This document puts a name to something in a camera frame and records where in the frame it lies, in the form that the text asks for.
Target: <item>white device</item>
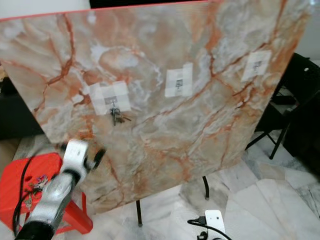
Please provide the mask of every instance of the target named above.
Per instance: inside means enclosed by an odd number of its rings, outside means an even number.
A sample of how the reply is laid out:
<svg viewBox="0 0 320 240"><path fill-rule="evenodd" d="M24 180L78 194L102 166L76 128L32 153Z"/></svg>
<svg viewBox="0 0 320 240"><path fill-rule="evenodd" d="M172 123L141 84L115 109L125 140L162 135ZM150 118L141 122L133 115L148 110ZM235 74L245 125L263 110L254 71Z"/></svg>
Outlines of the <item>white device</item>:
<svg viewBox="0 0 320 240"><path fill-rule="evenodd" d="M60 169L60 173L63 173L67 169L72 169L79 174L79 182L83 182L88 173L85 165L88 147L89 144L85 141L78 139L69 140L65 149L63 165Z"/></svg>
<svg viewBox="0 0 320 240"><path fill-rule="evenodd" d="M210 227L220 230L223 233L226 233L224 220L222 218L221 211L219 210L205 210L205 220L206 224ZM216 231L208 229L208 240L212 240L215 238L220 238L225 240L226 238L219 234Z"/></svg>

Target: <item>black cable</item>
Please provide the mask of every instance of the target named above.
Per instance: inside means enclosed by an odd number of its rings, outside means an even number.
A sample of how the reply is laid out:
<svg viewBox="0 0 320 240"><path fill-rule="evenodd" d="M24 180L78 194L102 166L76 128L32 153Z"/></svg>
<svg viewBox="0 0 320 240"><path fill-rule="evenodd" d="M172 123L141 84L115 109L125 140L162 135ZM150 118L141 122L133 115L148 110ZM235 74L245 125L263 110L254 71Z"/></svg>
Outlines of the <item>black cable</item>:
<svg viewBox="0 0 320 240"><path fill-rule="evenodd" d="M20 211L21 211L21 205L22 203L24 202L24 200L30 195L30 194L36 194L36 193L39 193L39 189L35 188L33 189L32 191L28 191L21 199L19 199L15 209L14 209L14 212L13 212L13 218L12 220L14 221L14 224L15 225L15 231L14 232L14 236L16 237L17 236L17 227L18 227L18 223L19 223L19 218L20 217L17 217L17 216L20 216Z"/></svg>
<svg viewBox="0 0 320 240"><path fill-rule="evenodd" d="M19 190L19 201L14 209L13 217L12 217L12 229L13 229L13 234L16 237L17 236L17 226L19 224L20 220L20 213L21 213L21 205L23 202L23 193L24 193L24 181L25 181L25 175L26 171L32 161L32 159L36 156L36 153L33 154L29 160L26 162L22 174L21 174L21 179L20 179L20 190Z"/></svg>
<svg viewBox="0 0 320 240"><path fill-rule="evenodd" d="M188 220L187 221L188 224L191 224L191 225L195 225L195 226L199 226L199 227L203 227L203 228L206 228L206 229L210 229L210 230L213 230L215 232L217 232L218 234L221 234L222 236L224 236L227 240L232 240L231 237L229 237L227 234L225 234L223 231L220 231L219 229L215 228L215 227L212 227L212 226L208 226L206 224L202 224L202 223L199 223L196 221L196 219L194 220Z"/></svg>

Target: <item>wall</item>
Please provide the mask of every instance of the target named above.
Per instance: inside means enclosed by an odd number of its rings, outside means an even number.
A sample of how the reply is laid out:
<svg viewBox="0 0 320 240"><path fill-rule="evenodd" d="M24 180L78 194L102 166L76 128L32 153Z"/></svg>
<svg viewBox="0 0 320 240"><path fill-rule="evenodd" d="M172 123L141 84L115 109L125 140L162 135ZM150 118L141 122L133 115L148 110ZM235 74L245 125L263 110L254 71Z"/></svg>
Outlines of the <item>wall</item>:
<svg viewBox="0 0 320 240"><path fill-rule="evenodd" d="M0 0L0 19L84 9L89 0Z"/></svg>
<svg viewBox="0 0 320 240"><path fill-rule="evenodd" d="M320 60L320 10L319 6L307 24L304 35L295 50L296 53L311 58L311 60Z"/></svg>

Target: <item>marble floor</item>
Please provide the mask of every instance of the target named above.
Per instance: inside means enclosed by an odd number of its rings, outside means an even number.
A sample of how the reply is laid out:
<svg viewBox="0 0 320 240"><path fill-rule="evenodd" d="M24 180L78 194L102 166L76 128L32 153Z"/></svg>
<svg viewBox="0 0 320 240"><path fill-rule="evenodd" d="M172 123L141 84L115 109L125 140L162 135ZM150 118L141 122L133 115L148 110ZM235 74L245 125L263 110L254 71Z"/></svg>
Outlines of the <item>marble floor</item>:
<svg viewBox="0 0 320 240"><path fill-rule="evenodd" d="M46 142L45 136L24 139L14 159L28 157L36 145ZM138 227L133 202L106 213L91 213L94 227L88 234L70 231L55 239L196 240L204 228L187 220L204 216L205 210L220 210L225 231L233 240L318 240L320 177L282 145L270 160L273 147L265 137L237 165L208 175L209 200L200 178L142 199L142 227ZM14 239L2 223L0 234L1 239Z"/></svg>

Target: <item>power cord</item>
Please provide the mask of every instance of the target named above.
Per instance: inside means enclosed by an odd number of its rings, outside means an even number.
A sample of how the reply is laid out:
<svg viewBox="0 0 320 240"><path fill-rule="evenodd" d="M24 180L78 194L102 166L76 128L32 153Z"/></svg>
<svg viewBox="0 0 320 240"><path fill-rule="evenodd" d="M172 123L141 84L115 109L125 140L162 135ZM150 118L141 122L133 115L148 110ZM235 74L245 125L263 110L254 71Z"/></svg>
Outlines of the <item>power cord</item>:
<svg viewBox="0 0 320 240"><path fill-rule="evenodd" d="M204 217L204 216L200 216L197 219L188 220L187 223L191 224L191 225L195 225L195 226L199 226L199 227L213 230L213 231L217 232L218 234L224 236L227 240L232 240L232 238L229 237L227 234L225 234L223 231L220 231L219 229L217 229L215 227L208 226L207 221L206 221L206 217Z"/></svg>
<svg viewBox="0 0 320 240"><path fill-rule="evenodd" d="M17 228L18 228L18 224L20 221L20 214L21 214L21 205L24 202L24 200L30 195L30 194L36 194L38 193L39 190L38 189L33 189L32 191L28 191L21 199L19 199L14 212L13 212L13 218L12 218L12 225L14 227L13 229L13 233L14 236L17 236Z"/></svg>
<svg viewBox="0 0 320 240"><path fill-rule="evenodd" d="M17 226L19 224L20 221L20 214L21 214L21 205L22 202L24 201L24 199L28 196L28 194L26 194L23 197L23 191L24 191L24 181L25 181L25 175L26 175L26 171L32 161L32 159L36 156L36 154L39 152L40 150L36 151L30 158L29 160L26 162L22 174L21 174L21 179L20 179L20 190L19 190L19 201L14 209L13 212L13 217L12 217L12 229L13 229L13 234L16 237L17 236Z"/></svg>

